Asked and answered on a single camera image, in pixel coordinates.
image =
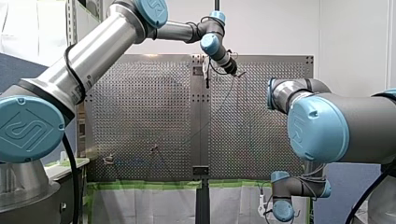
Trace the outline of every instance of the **robot end effector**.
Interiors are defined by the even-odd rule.
[[[221,11],[213,11],[210,16],[203,17],[197,24],[168,21],[163,27],[154,29],[148,34],[148,37],[154,40],[179,40],[187,44],[200,41],[204,53],[221,66],[227,74],[234,75],[237,71],[237,64],[231,57],[231,53],[222,45],[224,36],[225,15]]]

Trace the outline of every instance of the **vertical metal pole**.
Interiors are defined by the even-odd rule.
[[[220,11],[220,0],[215,0],[215,10]]]
[[[103,21],[103,0],[96,0],[99,21]]]
[[[77,42],[77,9],[76,0],[66,2],[66,33],[67,46]]]
[[[191,139],[193,166],[208,165],[208,131],[210,120],[210,90],[206,88],[202,70],[204,55],[193,55],[191,69],[191,134],[199,132]],[[210,224],[210,201],[208,174],[195,177],[202,181],[196,192],[195,224]]]

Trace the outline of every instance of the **white wall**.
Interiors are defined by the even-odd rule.
[[[319,76],[345,96],[388,82],[389,0],[321,0]]]
[[[320,0],[318,78],[334,93],[370,96],[389,86],[392,2]],[[332,196],[315,203],[315,223],[344,223],[351,207],[379,173],[379,166],[374,164],[329,165]]]
[[[105,0],[108,7],[112,0]],[[198,22],[214,9],[213,0],[166,0],[170,21]],[[318,57],[318,0],[222,0],[227,17],[224,46],[240,54]],[[131,54],[202,53],[199,43],[147,40]]]
[[[65,0],[0,0],[0,52],[50,66],[66,47]]]
[[[396,3],[389,1],[389,54],[388,54],[388,86],[396,88]]]

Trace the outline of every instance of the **green tape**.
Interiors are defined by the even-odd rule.
[[[209,187],[212,189],[241,188],[241,187],[271,187],[270,181],[247,180],[247,179],[225,179],[209,180]]]
[[[92,207],[93,207],[93,194],[95,193],[93,188],[87,188],[87,195],[85,196],[87,201],[87,213],[88,213],[88,224],[92,224]]]
[[[141,180],[117,180],[116,182],[88,183],[87,189],[200,189],[201,181],[150,182]]]
[[[82,163],[84,161],[88,161],[88,160],[89,159],[85,159],[85,158],[76,158],[76,164],[80,164],[80,163]],[[50,162],[50,163],[46,164],[45,167],[50,167],[50,166],[53,166],[53,165],[56,165],[56,164],[58,164],[58,162],[57,161],[53,161],[53,162]],[[60,166],[70,167],[70,161],[69,160],[62,161],[59,165]]]

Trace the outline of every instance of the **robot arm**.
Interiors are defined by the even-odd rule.
[[[236,62],[222,45],[224,27],[225,15],[221,11],[213,11],[198,24],[169,21],[160,29],[150,32],[148,37],[154,40],[181,40],[188,44],[201,41],[202,50],[224,68],[225,72],[234,75],[237,70]]]
[[[201,40],[203,50],[213,60],[228,73],[236,72],[235,61],[221,44],[225,25],[225,16],[221,12],[212,12],[206,21],[196,27],[167,22],[167,18],[168,12],[163,0],[116,1],[108,10],[108,18],[74,47],[68,49],[64,58],[39,77],[22,79],[18,85],[5,91],[1,98],[33,96],[48,102],[49,105],[43,103],[39,110],[53,115],[58,128],[52,132],[50,144],[46,140],[35,145],[35,148],[40,149],[26,150],[20,155],[14,155],[13,150],[0,147],[0,161],[34,161],[55,149],[56,142],[59,144],[61,141],[64,127],[74,117],[75,105],[85,98],[86,92],[125,50],[132,44],[142,43],[148,37],[182,40],[186,43]]]
[[[53,208],[48,212],[33,209],[42,212],[36,214],[45,218],[40,223],[60,223],[59,184],[49,182],[39,159],[60,144],[64,128],[75,116],[75,105],[132,44],[140,44],[149,36],[188,43],[202,38],[203,50],[228,73],[236,72],[235,61],[221,45],[222,13],[215,11],[196,29],[167,22],[167,18],[164,0],[117,0],[108,10],[108,18],[69,47],[56,64],[0,95],[0,219],[6,223],[32,219],[16,214],[38,206]]]
[[[389,163],[396,154],[396,91],[372,97],[341,97],[314,79],[271,79],[269,109],[288,115],[293,151],[305,161]],[[329,197],[328,180],[309,181],[277,171],[271,176],[273,209],[280,221],[294,211],[290,196]]]

